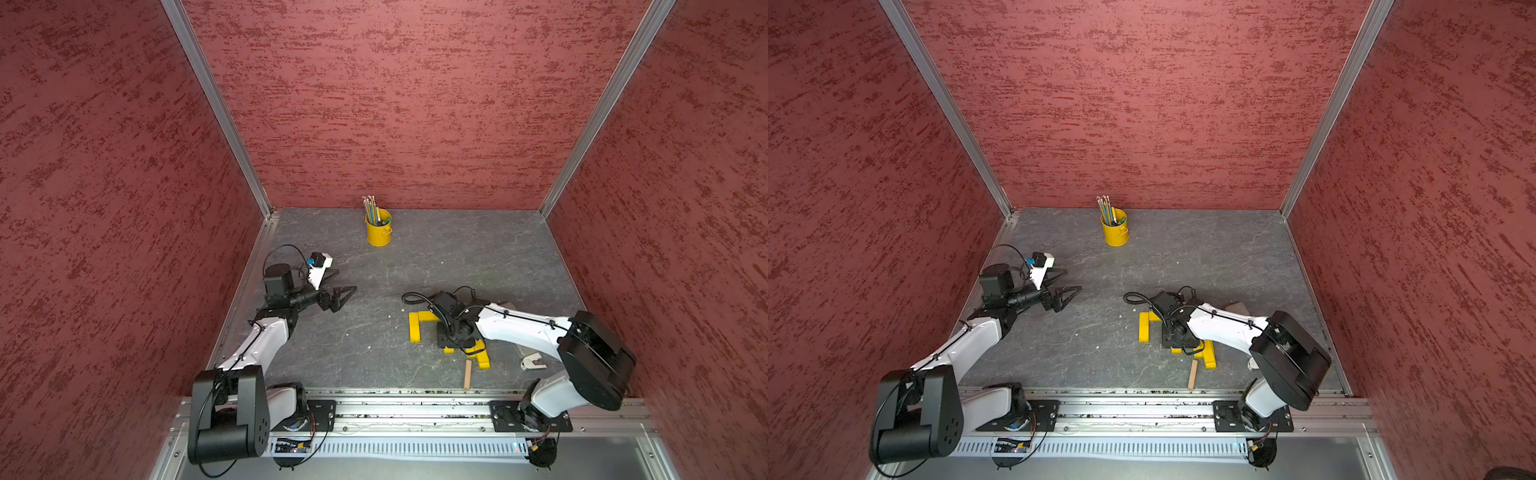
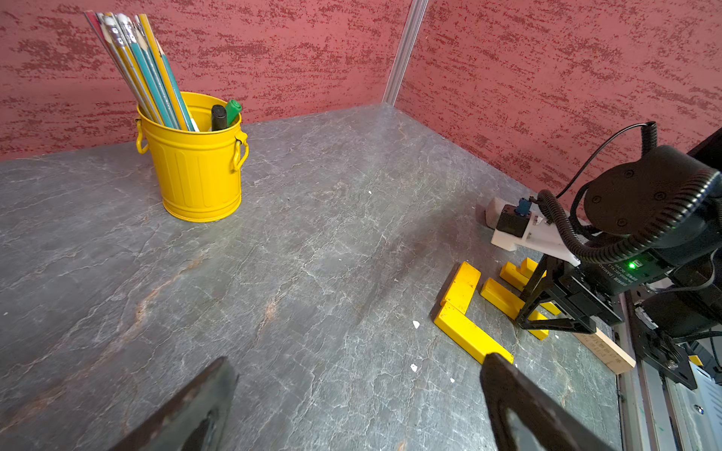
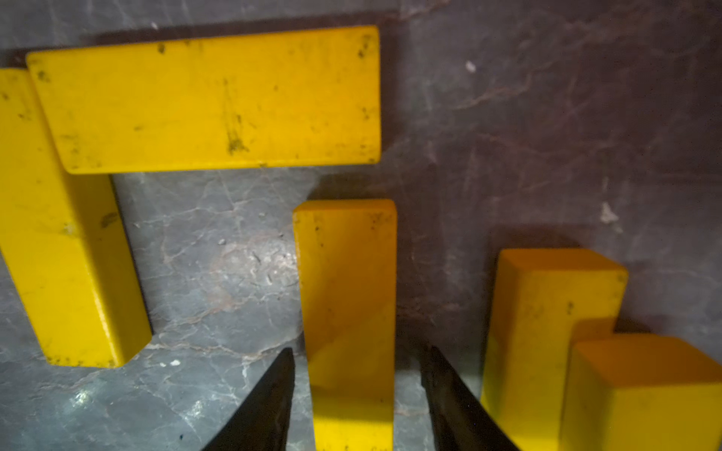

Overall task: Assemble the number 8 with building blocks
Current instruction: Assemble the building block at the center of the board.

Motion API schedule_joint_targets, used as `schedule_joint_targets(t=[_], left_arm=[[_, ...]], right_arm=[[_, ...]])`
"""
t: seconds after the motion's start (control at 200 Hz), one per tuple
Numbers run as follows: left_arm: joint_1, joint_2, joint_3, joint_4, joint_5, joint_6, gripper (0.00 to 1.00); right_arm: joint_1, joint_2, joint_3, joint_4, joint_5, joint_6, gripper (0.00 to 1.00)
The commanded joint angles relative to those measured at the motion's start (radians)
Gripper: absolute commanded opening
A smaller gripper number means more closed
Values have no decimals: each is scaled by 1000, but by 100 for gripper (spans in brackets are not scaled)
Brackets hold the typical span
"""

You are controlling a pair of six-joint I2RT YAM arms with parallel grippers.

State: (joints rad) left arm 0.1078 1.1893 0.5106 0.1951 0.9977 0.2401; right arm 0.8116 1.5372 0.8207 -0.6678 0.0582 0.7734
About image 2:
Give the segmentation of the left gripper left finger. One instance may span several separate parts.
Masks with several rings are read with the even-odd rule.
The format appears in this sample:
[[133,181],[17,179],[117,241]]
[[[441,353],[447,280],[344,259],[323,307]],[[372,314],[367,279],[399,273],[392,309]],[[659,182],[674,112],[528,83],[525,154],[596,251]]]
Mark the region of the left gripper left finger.
[[114,450],[218,450],[229,420],[238,373],[229,358],[211,362]]

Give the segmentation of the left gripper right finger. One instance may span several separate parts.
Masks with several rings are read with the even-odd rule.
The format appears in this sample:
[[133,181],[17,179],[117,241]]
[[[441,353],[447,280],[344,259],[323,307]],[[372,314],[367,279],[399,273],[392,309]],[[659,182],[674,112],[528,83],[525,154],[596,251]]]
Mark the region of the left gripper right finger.
[[499,450],[611,449],[499,353],[484,358],[481,387]]

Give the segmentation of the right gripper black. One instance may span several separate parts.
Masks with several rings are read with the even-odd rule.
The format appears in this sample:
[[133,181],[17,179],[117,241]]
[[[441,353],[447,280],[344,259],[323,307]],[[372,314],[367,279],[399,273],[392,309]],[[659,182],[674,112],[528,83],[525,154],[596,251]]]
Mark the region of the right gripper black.
[[[624,322],[620,295],[664,278],[669,265],[651,252],[617,263],[571,263],[543,255],[526,284],[515,322],[524,330],[594,334],[596,319],[609,326]],[[546,302],[563,313],[556,319],[532,319]]]

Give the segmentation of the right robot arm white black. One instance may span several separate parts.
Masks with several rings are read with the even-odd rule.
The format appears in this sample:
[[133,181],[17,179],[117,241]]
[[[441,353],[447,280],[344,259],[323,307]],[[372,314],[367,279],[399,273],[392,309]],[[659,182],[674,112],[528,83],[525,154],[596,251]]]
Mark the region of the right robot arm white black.
[[530,217],[537,205],[571,261],[544,254],[521,299],[516,324],[592,334],[622,322],[618,298],[670,281],[641,304],[662,333],[694,339],[721,323],[721,135],[682,153],[640,125],[641,156],[586,183],[569,208],[543,190],[505,211]]

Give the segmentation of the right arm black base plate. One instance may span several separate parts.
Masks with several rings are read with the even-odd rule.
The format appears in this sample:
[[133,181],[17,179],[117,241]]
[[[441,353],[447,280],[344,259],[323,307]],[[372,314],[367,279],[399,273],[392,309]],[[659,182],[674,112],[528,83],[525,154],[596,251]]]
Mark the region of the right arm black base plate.
[[663,376],[689,390],[698,388],[689,355],[659,327],[652,329],[645,314],[635,309],[630,314],[633,348],[638,359],[652,366]]

